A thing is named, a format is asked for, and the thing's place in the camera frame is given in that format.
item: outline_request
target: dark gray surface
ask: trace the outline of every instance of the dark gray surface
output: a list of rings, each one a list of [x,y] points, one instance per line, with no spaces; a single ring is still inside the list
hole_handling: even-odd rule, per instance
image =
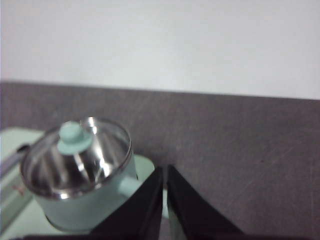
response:
[[[246,233],[320,239],[320,101],[1,84],[1,128],[83,116],[127,126],[136,153],[174,164]]]

